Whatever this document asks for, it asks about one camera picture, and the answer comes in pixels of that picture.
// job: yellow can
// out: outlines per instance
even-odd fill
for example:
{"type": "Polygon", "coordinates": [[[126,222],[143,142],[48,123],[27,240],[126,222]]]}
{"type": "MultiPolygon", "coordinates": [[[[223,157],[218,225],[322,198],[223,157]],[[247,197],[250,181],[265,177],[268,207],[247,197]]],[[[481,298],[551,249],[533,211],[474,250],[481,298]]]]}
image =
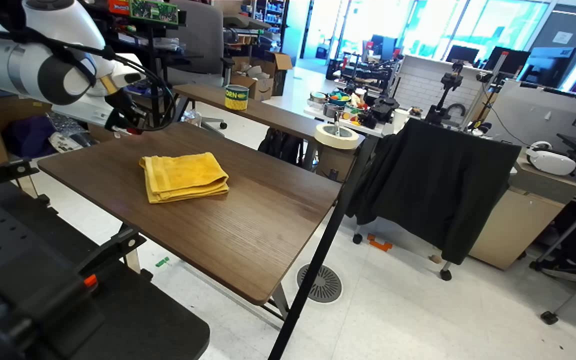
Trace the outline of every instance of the yellow can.
{"type": "Polygon", "coordinates": [[[226,107],[233,110],[248,108],[249,89],[242,85],[226,85],[226,107]]]}

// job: brown table top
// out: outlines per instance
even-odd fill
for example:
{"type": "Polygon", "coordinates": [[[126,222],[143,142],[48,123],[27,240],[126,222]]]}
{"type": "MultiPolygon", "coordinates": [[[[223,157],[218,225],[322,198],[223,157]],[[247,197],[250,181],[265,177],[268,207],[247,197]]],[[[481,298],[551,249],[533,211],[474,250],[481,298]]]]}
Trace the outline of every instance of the brown table top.
{"type": "Polygon", "coordinates": [[[173,87],[173,91],[187,96],[192,100],[206,103],[213,107],[226,110],[238,116],[245,117],[257,123],[270,126],[282,132],[314,141],[315,129],[321,121],[273,105],[249,98],[247,109],[233,110],[226,107],[226,89],[203,84],[184,84],[173,87]]]}
{"type": "Polygon", "coordinates": [[[270,298],[340,188],[187,123],[48,157],[38,166],[254,305],[270,298]],[[148,203],[141,157],[207,151],[230,176],[227,194],[148,203]]]}

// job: chair backrest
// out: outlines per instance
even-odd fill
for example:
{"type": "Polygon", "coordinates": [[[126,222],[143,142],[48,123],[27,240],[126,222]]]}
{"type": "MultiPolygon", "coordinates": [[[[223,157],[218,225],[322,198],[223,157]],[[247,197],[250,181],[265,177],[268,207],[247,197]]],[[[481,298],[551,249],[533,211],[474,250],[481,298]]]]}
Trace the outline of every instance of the chair backrest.
{"type": "Polygon", "coordinates": [[[172,66],[174,69],[192,73],[221,75],[224,68],[224,14],[222,10],[201,2],[170,0],[179,10],[186,12],[186,26],[167,30],[167,37],[179,38],[187,51],[200,54],[199,59],[190,59],[191,64],[172,66]]]}

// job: black platform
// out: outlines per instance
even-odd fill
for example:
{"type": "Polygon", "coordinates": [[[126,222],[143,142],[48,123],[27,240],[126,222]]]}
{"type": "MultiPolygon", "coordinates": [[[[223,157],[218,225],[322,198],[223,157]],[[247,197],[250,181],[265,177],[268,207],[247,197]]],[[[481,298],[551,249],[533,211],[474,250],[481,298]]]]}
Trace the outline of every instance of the black platform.
{"type": "MultiPolygon", "coordinates": [[[[0,207],[74,264],[97,247],[12,183],[0,184],[0,207]]],[[[201,357],[210,341],[210,328],[205,321],[118,260],[96,275],[100,288],[94,301],[105,321],[73,360],[201,357]]]]}

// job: green object on floor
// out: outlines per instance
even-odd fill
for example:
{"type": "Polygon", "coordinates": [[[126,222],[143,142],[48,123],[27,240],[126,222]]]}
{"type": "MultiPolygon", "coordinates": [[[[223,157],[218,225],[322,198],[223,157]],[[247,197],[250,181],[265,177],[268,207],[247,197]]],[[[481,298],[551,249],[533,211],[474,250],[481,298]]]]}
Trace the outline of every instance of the green object on floor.
{"type": "Polygon", "coordinates": [[[155,266],[156,266],[156,267],[160,267],[160,266],[166,264],[166,263],[169,262],[169,261],[170,261],[169,257],[166,256],[166,257],[164,257],[160,262],[157,262],[157,263],[155,264],[155,266]]]}

